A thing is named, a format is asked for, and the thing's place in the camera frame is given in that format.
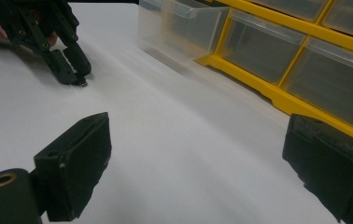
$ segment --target robotic hand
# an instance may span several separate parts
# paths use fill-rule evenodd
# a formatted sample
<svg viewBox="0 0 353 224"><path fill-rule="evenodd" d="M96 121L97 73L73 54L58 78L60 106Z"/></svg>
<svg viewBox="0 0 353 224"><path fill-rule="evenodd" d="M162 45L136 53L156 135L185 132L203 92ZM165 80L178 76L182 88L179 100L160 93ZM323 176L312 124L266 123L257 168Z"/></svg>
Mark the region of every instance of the robotic hand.
<svg viewBox="0 0 353 224"><path fill-rule="evenodd" d="M104 2L138 4L138 0ZM34 18L32 10L41 15L41 21ZM0 0L0 25L11 43L42 56L60 83L87 86L85 76L92 71L92 66L77 43L79 22L66 0ZM52 33L66 46L63 52L50 50L47 36Z"/></svg>

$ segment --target bolt hole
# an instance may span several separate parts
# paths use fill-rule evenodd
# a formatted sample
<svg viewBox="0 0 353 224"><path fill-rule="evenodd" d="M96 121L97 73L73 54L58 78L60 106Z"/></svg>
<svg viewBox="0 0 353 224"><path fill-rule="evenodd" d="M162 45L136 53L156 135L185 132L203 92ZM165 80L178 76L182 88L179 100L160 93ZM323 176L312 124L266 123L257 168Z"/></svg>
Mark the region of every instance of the bolt hole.
<svg viewBox="0 0 353 224"><path fill-rule="evenodd" d="M0 187L10 184L17 178L17 175L14 173L7 173L0 175Z"/></svg>

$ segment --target white table surface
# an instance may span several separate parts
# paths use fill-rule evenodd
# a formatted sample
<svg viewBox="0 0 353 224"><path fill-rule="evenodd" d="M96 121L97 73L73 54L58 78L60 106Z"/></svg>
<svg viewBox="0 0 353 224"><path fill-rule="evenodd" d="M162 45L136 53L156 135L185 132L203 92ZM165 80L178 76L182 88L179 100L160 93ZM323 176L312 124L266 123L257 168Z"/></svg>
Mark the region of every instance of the white table surface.
<svg viewBox="0 0 353 224"><path fill-rule="evenodd" d="M59 84L41 58L0 42L0 171L33 170L38 151L107 111L110 165L73 223L337 223L282 160L287 115L213 69L144 52L138 6L71 6L89 87Z"/></svg>

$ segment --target metal screw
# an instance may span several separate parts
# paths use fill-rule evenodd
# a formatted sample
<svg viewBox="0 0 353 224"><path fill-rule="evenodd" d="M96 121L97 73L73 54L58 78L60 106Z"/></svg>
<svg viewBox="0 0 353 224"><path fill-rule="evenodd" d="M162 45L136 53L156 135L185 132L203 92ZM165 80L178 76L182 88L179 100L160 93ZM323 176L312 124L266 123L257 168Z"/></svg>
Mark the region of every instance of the metal screw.
<svg viewBox="0 0 353 224"><path fill-rule="evenodd" d="M27 33L25 33L24 30L19 30L19 35L26 35Z"/></svg>

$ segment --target yellow plastic frame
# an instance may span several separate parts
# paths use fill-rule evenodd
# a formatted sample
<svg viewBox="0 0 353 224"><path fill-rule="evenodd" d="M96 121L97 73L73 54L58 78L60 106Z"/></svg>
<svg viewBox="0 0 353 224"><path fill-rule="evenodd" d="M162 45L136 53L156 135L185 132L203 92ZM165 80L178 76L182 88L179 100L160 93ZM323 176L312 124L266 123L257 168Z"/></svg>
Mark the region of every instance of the yellow plastic frame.
<svg viewBox="0 0 353 224"><path fill-rule="evenodd" d="M272 22L290 27L302 33L306 33L307 38L305 39L304 42L307 41L309 36L314 36L314 37L323 39L325 41L331 42L335 45L339 45L344 49L349 49L353 51L352 36L344 35L334 30L320 26L327 11L332 6L333 0L328 1L327 5L324 7L324 9L321 11L320 15L314 22L296 19L291 16L285 15L283 13L274 11L272 9L258 6L246 0L218 0L218 1L230 7L240 9L245 12L256 15L268 21L272 21ZM302 44L295 58L290 63L289 68L287 69L286 73L282 77L281 81L277 85L274 85L259 77L256 77L250 74L248 71L232 63L229 63L226 60L221 58L220 51L222 49L226 34L228 34L230 24L231 24L231 19L228 17L228 19L225 22L215 53L208 55L204 58L198 59L196 60L196 62L202 65L209 65L214 68L217 68L227 73L228 75L235 77L236 79L246 83L248 86L254 88L255 90L259 91L261 94L263 94L265 97L269 98L272 101L274 107L287 113L288 115L291 115L292 113L296 113L296 114L306 115L315 119L320 119L324 122L329 123L331 126L342 131L343 133L346 133L353 137L353 126L347 123L344 123L343 121L339 120L335 116L329 113L326 113L281 89L281 86L288 78L288 74L291 68L293 67L293 65L296 64L299 57L301 56L304 50L304 43Z"/></svg>

